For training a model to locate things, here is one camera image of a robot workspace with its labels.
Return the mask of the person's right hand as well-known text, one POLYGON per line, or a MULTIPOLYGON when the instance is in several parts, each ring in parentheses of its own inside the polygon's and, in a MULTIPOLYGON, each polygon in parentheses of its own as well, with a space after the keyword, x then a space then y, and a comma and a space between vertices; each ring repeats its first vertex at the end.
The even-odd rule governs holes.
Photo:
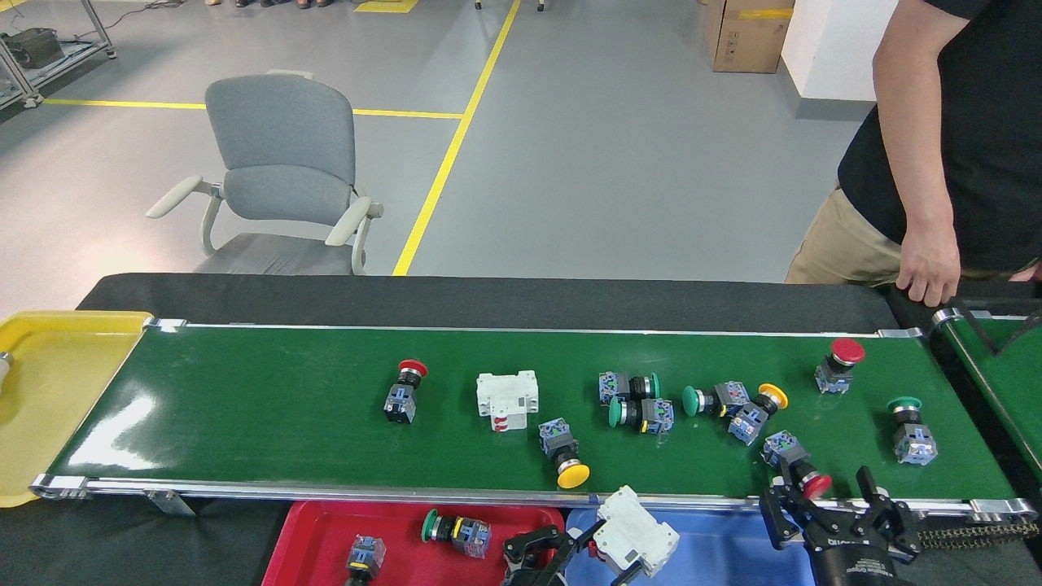
POLYGON ((960 278, 961 258, 953 227, 909 225, 895 280, 908 300, 928 308, 947 303, 956 295, 960 278))

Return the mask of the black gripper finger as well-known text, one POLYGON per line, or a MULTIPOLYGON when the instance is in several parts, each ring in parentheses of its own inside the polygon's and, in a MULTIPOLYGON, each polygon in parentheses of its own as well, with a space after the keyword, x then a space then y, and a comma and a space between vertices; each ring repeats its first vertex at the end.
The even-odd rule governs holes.
POLYGON ((507 564, 503 585, 566 585, 568 563, 578 550, 588 548, 603 526, 596 522, 574 536, 549 524, 511 537, 502 546, 507 564))

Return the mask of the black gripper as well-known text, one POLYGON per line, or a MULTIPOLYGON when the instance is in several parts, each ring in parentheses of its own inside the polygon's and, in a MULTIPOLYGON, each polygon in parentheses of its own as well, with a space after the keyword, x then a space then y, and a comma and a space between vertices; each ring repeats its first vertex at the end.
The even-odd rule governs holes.
MULTIPOLYGON (((785 548, 797 535, 803 542, 816 585, 895 585, 889 555, 913 562, 922 553, 916 520, 904 500, 893 500, 863 465, 857 486, 867 505, 864 513, 822 509, 788 483, 771 482, 760 497, 768 537, 774 548, 785 548)), ((626 570, 610 586, 632 585, 646 576, 626 570)))

